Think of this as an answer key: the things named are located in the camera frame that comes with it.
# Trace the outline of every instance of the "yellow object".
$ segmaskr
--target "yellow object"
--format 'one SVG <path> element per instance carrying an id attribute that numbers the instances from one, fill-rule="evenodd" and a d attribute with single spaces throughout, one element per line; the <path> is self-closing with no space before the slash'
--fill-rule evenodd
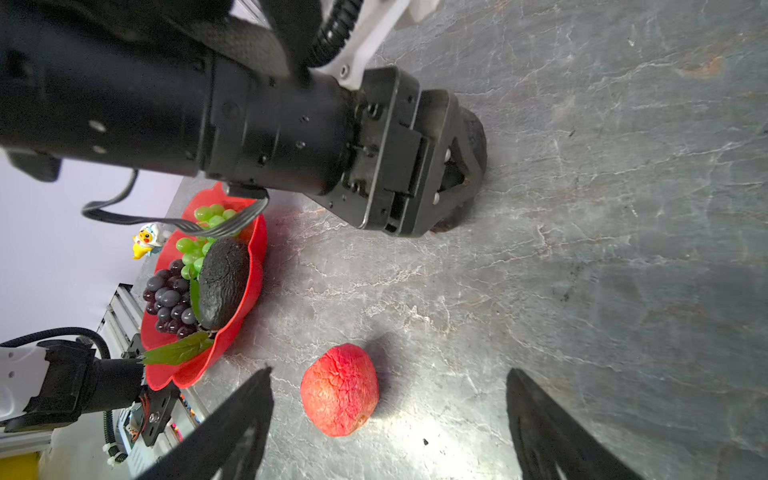
<path id="1" fill-rule="evenodd" d="M 0 472 L 4 480 L 37 480 L 38 454 L 0 458 Z"/>
<path id="2" fill-rule="evenodd" d="M 150 253 L 153 250 L 153 247 L 142 247 L 141 242 L 138 242 L 135 239 L 136 237 L 134 237 L 134 260 L 139 260 L 147 253 Z"/>
<path id="3" fill-rule="evenodd" d="M 134 260 L 139 260 L 147 253 L 152 253 L 156 248 L 157 251 L 160 251 L 169 236 L 169 232 L 166 232 L 165 237 L 163 236 L 160 225 L 157 223 L 144 225 L 139 230 L 139 234 L 134 237 Z"/>

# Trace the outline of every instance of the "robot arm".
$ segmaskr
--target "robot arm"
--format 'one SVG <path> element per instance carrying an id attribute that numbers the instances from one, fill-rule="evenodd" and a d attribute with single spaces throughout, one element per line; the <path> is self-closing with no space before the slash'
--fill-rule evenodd
<path id="1" fill-rule="evenodd" d="M 99 9 L 118 3 L 129 11 Z M 424 234 L 479 190 L 485 135 L 449 92 L 364 71 L 423 2 L 366 0 L 346 47 L 311 70 L 323 62 L 307 39 L 328 31 L 317 2 L 298 3 L 310 13 L 262 2 L 272 32 L 222 17 L 228 2 L 2 0 L 0 145 L 39 180 L 64 157 L 203 171 L 230 195 L 300 192 L 355 227 Z"/>

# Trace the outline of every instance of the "green leaf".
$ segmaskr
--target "green leaf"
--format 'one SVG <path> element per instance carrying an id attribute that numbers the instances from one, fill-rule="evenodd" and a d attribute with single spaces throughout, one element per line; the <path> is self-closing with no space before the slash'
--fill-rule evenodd
<path id="1" fill-rule="evenodd" d="M 167 345 L 144 352 L 144 365 L 180 365 L 208 350 L 214 341 L 206 332 L 196 332 Z"/>
<path id="2" fill-rule="evenodd" d="M 192 311 L 197 321 L 200 321 L 200 282 L 197 280 L 190 281 L 190 303 L 192 304 Z"/>

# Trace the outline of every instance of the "black cable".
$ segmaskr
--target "black cable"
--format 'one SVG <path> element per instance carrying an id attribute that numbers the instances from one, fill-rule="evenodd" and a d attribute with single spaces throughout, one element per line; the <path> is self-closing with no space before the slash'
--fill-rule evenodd
<path id="1" fill-rule="evenodd" d="M 107 343 L 104 341 L 103 338 L 101 338 L 101 335 L 99 335 L 98 333 L 94 332 L 91 329 L 84 329 L 79 326 L 63 326 L 57 329 L 43 330 L 41 332 L 30 333 L 29 335 L 20 336 L 17 339 L 8 340 L 7 342 L 0 343 L 0 346 L 6 347 L 6 348 L 13 348 L 16 346 L 23 346 L 23 345 L 27 345 L 28 343 L 39 342 L 40 340 L 50 339 L 55 336 L 63 336 L 63 335 L 79 335 L 79 336 L 88 337 L 89 339 L 93 340 L 93 343 L 96 345 L 96 348 L 98 349 L 98 352 L 101 355 L 102 359 L 111 358 L 109 355 L 109 347 L 107 347 Z"/>
<path id="2" fill-rule="evenodd" d="M 79 335 L 79 336 L 87 337 L 93 341 L 94 345 L 96 345 L 96 349 L 98 350 L 99 355 L 101 355 L 101 359 L 106 360 L 111 358 L 109 354 L 109 347 L 107 346 L 107 343 L 104 341 L 101 335 L 99 335 L 98 333 L 94 332 L 91 329 L 84 329 L 79 326 L 63 326 L 57 329 L 43 330 L 41 332 L 30 333 L 29 335 L 20 336 L 16 339 L 8 340 L 7 342 L 0 343 L 0 346 L 6 347 L 6 348 L 13 348 L 17 346 L 27 345 L 28 343 L 39 342 L 41 340 L 49 339 L 55 336 L 64 336 L 64 335 Z M 104 412 L 104 442 L 106 442 L 107 444 L 112 444 L 116 442 L 116 439 L 114 437 L 114 422 L 112 420 L 111 410 Z M 116 445 L 113 445 L 109 448 L 109 456 L 114 457 L 114 460 L 116 463 L 121 463 L 127 458 L 127 455 L 125 455 L 124 453 L 121 453 L 120 449 Z"/>
<path id="3" fill-rule="evenodd" d="M 342 51 L 360 15 L 363 0 L 335 0 L 327 20 L 317 31 L 312 43 L 308 67 L 329 64 Z"/>
<path id="4" fill-rule="evenodd" d="M 136 179 L 138 177 L 139 170 L 133 170 L 131 172 L 131 178 L 128 180 L 128 185 L 121 191 L 115 198 L 110 200 L 95 200 L 88 202 L 82 208 L 81 213 L 84 217 L 91 220 L 97 220 L 105 223 L 115 223 L 117 225 L 137 225 L 139 223 L 168 223 L 174 225 L 176 228 L 186 233 L 187 235 L 194 235 L 195 237 L 231 237 L 236 232 L 245 228 L 249 223 L 253 222 L 256 217 L 266 209 L 267 204 L 270 202 L 270 196 L 264 191 L 265 197 L 248 207 L 243 208 L 237 212 L 229 220 L 225 220 L 223 223 L 209 229 L 204 229 L 198 226 L 196 223 L 184 220 L 183 218 L 161 218 L 161 217 L 134 217 L 133 215 L 116 214 L 114 212 L 107 212 L 102 210 L 105 207 L 115 205 L 127 198 L 127 196 L 134 189 Z"/>

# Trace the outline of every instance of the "grape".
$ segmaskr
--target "grape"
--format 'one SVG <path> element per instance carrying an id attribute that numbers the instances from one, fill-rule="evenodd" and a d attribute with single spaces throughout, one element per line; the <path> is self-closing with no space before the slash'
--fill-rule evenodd
<path id="1" fill-rule="evenodd" d="M 177 330 L 177 331 L 176 331 L 176 337 L 177 337 L 179 340 L 181 340 L 181 339 L 183 339 L 185 336 L 189 336 L 189 335 L 192 335 L 192 334 L 193 334 L 193 333 L 195 333 L 196 331 L 197 331 L 197 329 L 196 329 L 196 328 L 194 328 L 193 326 L 189 326 L 189 325 L 182 325 L 181 327 L 179 327 L 179 330 Z"/>
<path id="2" fill-rule="evenodd" d="M 168 333 L 168 322 L 157 319 L 157 322 L 154 324 L 154 329 L 160 333 Z"/>
<path id="3" fill-rule="evenodd" d="M 181 314 L 181 321 L 187 325 L 193 325 L 197 321 L 197 317 L 194 315 L 194 310 L 188 308 L 183 311 Z"/>
<path id="4" fill-rule="evenodd" d="M 165 285 L 165 279 L 162 276 L 153 276 L 147 280 L 147 290 L 150 292 L 157 292 Z"/>
<path id="5" fill-rule="evenodd" d="M 179 303 L 179 300 L 181 300 L 181 293 L 178 293 L 176 290 L 168 290 L 167 292 L 160 295 L 158 299 L 160 300 L 160 303 L 163 304 L 163 306 L 170 308 Z"/>
<path id="6" fill-rule="evenodd" d="M 220 204 L 213 204 L 210 206 L 210 212 L 213 215 L 221 215 L 224 213 L 224 207 L 222 207 Z"/>
<path id="7" fill-rule="evenodd" d="M 170 288 L 167 286 L 164 286 L 163 288 L 159 289 L 157 292 L 154 293 L 154 299 L 156 301 L 160 301 L 161 298 L 163 298 L 163 294 L 166 293 Z"/>
<path id="8" fill-rule="evenodd" d="M 212 216 L 213 214 L 210 212 L 210 208 L 208 207 L 198 207 L 197 210 L 194 211 L 194 217 L 201 222 L 208 220 Z"/>
<path id="9" fill-rule="evenodd" d="M 174 285 L 171 288 L 176 290 L 178 293 L 184 293 L 190 289 L 190 283 L 185 279 L 180 278 L 174 282 Z"/>
<path id="10" fill-rule="evenodd" d="M 171 317 L 171 319 L 181 320 L 181 314 L 184 313 L 184 311 L 186 309 L 187 308 L 184 305 L 179 303 L 174 308 L 170 309 L 170 317 Z"/>
<path id="11" fill-rule="evenodd" d="M 179 331 L 179 328 L 183 325 L 181 320 L 171 320 L 168 322 L 168 333 L 176 333 Z"/>
<path id="12" fill-rule="evenodd" d="M 184 262 L 180 259 L 176 259 L 173 262 L 170 263 L 168 266 L 168 269 L 170 270 L 171 276 L 179 276 L 181 273 L 181 269 L 184 267 Z"/>
<path id="13" fill-rule="evenodd" d="M 193 255 L 192 253 L 185 253 L 184 256 L 181 257 L 181 261 L 184 262 L 184 265 L 191 265 L 198 258 L 197 255 Z"/>
<path id="14" fill-rule="evenodd" d="M 194 242 L 191 238 L 180 238 L 179 241 L 176 242 L 176 250 L 179 250 L 181 253 L 189 253 L 194 248 Z"/>
<path id="15" fill-rule="evenodd" d="M 211 227 L 218 227 L 222 223 L 224 223 L 226 220 L 221 215 L 214 215 L 213 217 L 208 219 L 208 224 Z"/>
<path id="16" fill-rule="evenodd" d="M 197 270 L 198 273 L 200 273 L 203 270 L 203 260 L 205 260 L 205 257 L 200 257 L 197 260 L 194 261 L 192 264 L 194 266 L 194 269 Z"/>
<path id="17" fill-rule="evenodd" d="M 157 311 L 157 321 L 165 323 L 168 320 L 170 320 L 170 308 L 164 306 Z"/>

